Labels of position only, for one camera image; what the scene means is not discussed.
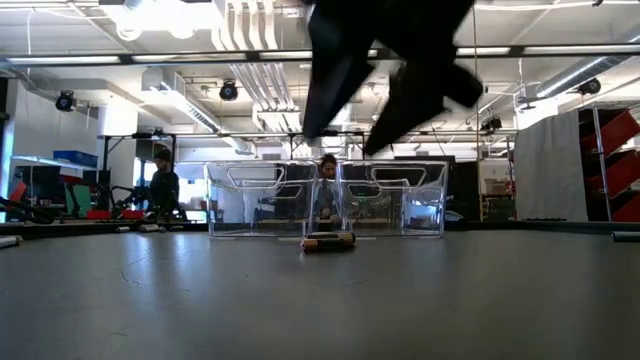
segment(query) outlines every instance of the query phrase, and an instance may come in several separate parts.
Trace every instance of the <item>clear plastic bin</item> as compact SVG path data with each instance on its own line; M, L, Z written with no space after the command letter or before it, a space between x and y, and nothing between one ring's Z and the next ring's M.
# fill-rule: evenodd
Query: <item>clear plastic bin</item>
M318 174L315 162L221 161L205 168L211 236L305 235Z
M444 161L342 162L340 227L361 236L441 236L448 175Z

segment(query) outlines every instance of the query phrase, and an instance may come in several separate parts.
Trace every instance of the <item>gray floor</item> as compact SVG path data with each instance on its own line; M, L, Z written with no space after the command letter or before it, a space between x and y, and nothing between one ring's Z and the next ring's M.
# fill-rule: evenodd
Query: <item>gray floor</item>
M0 359L640 359L640 244L545 232L0 250Z

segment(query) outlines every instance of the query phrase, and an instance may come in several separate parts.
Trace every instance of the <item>green object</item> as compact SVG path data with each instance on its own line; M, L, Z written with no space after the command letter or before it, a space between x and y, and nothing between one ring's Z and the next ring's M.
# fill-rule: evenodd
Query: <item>green object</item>
M76 196L76 201L80 206L78 217L86 218L87 211L91 210L91 193L89 192L89 186L77 184L73 185L71 188L73 189L73 194ZM73 197L69 192L69 188L65 191L65 198L67 200L67 213L71 214L73 212Z

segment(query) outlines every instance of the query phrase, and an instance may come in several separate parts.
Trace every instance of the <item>person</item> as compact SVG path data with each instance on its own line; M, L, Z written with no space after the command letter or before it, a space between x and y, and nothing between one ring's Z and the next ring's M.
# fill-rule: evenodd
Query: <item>person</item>
M159 207L161 213L171 213L178 209L178 198L180 195L179 178L171 168L171 151L160 150L154 157L158 171L153 174L149 185L151 202L149 207Z
M334 225L340 221L336 198L329 185L329 180L336 177L337 161L335 156L327 154L320 162L320 176L322 181L318 188L315 201L315 217L319 221L319 231L331 231Z

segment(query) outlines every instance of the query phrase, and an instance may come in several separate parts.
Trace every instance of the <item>blue bin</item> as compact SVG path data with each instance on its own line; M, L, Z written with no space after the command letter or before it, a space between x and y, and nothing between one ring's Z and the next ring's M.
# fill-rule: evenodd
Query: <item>blue bin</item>
M56 160L67 160L76 165L87 167L98 167L98 157L95 155L83 153L75 150L58 150L53 152L53 158Z

